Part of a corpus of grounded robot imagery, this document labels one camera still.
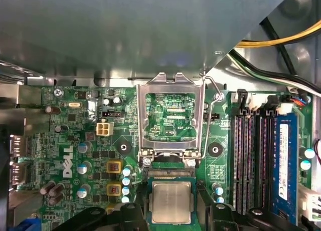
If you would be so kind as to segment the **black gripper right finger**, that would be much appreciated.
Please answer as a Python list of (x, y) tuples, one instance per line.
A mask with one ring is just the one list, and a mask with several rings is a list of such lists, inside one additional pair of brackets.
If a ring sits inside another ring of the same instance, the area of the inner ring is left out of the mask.
[(300, 230), (300, 227), (261, 208), (239, 214), (222, 203), (198, 204), (201, 230)]

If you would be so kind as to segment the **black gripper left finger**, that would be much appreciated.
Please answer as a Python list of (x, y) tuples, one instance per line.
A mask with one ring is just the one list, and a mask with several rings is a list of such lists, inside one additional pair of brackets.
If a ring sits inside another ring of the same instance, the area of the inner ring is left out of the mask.
[(100, 215), (93, 221), (87, 221), (81, 230), (149, 230), (141, 206), (136, 203), (123, 203), (111, 213)]

